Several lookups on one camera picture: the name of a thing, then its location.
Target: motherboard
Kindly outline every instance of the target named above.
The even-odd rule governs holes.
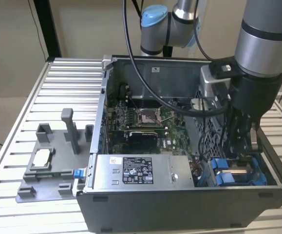
[[[191,156],[191,143],[182,115],[166,107],[139,108],[117,101],[108,108],[111,154],[170,154]]]

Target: metal bracket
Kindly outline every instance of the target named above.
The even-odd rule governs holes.
[[[113,66],[113,56],[112,55],[104,55],[102,59],[102,69],[106,71]]]

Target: ventilation grille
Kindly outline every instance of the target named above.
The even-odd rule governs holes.
[[[195,98],[201,98],[202,93],[200,90],[196,92]],[[199,136],[203,132],[203,118],[198,118],[196,121]],[[216,132],[211,118],[206,118],[206,136],[204,139],[204,156],[209,157],[222,157],[221,149],[219,146],[220,135]]]

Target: blue tab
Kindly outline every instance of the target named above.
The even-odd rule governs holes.
[[[216,178],[219,186],[229,184],[229,183],[235,183],[234,177],[233,177],[232,173],[230,173],[230,172],[220,173],[220,174],[216,175],[215,178]]]
[[[257,169],[259,167],[258,161],[254,157],[252,158],[252,164],[254,169]]]
[[[162,21],[168,14],[168,8],[164,5],[152,5],[144,9],[142,14],[142,27],[153,26]]]
[[[217,183],[218,183],[218,185],[220,186],[220,185],[223,183],[222,178],[221,178],[221,175],[218,174],[218,175],[215,176],[215,178],[217,179]]]
[[[211,162],[212,168],[216,169],[217,168],[217,163],[216,163],[215,159],[211,160],[210,162]]]
[[[74,179],[82,179],[84,174],[84,169],[75,169],[74,170]]]
[[[227,160],[223,158],[215,158],[218,169],[228,169]]]
[[[221,173],[221,178],[224,184],[235,183],[234,177],[231,172]]]
[[[263,173],[259,174],[259,178],[257,180],[252,180],[249,182],[249,184],[255,185],[255,186],[263,186],[266,185],[267,180]]]

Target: sticker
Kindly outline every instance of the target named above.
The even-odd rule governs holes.
[[[152,67],[151,72],[160,72],[160,67]]]
[[[111,157],[110,158],[110,164],[121,165],[122,164],[122,158],[121,157]]]
[[[124,184],[153,184],[151,157],[124,157],[122,181]]]

